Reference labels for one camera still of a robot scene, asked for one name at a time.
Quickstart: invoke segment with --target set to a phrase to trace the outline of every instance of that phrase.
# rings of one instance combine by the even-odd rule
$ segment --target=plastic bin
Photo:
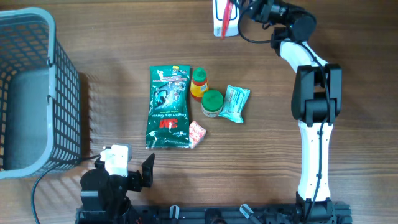
[[[79,75],[43,9],[0,12],[0,110],[0,179],[81,158]]]

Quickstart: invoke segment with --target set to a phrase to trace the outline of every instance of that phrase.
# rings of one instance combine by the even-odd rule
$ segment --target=teal pouch
[[[150,104],[146,148],[189,148],[187,92],[189,65],[150,67]]]
[[[235,123],[243,123],[241,116],[244,104],[249,98],[250,90],[228,85],[220,117]]]

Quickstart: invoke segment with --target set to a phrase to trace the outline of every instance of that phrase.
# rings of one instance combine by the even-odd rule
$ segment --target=green jar lid
[[[201,104],[209,112],[216,112],[223,107],[223,95],[217,90],[208,90],[201,99]]]
[[[193,71],[192,78],[195,82],[204,82],[207,78],[207,73],[203,68],[197,68]]]

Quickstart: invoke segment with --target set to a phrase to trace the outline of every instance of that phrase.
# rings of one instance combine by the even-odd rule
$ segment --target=wooden table
[[[27,6],[10,2],[0,9]],[[269,45],[215,38],[210,1],[73,2],[83,4],[36,6],[53,14],[58,39],[83,74],[85,149],[97,154],[104,145],[129,143],[131,170],[156,153],[154,185],[128,193],[134,205],[294,202],[301,174],[300,132],[290,113],[295,73]],[[398,3],[291,3],[317,16],[310,45],[343,68],[343,107],[330,148],[332,199],[351,204],[355,223],[398,223]],[[244,31],[257,40],[272,33],[250,21]],[[228,84],[250,89],[244,124],[207,118],[192,100],[191,119],[207,129],[206,139],[194,150],[146,150],[149,67],[164,64],[203,67],[211,88],[221,92]],[[36,204],[42,223],[73,223],[80,177],[92,168],[85,162],[41,181]],[[0,181],[0,223],[34,222],[34,180]]]

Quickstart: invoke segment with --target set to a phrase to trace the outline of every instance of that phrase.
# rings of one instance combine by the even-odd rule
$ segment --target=pink eraser
[[[189,125],[189,143],[193,149],[205,137],[206,129],[201,127],[196,121]]]

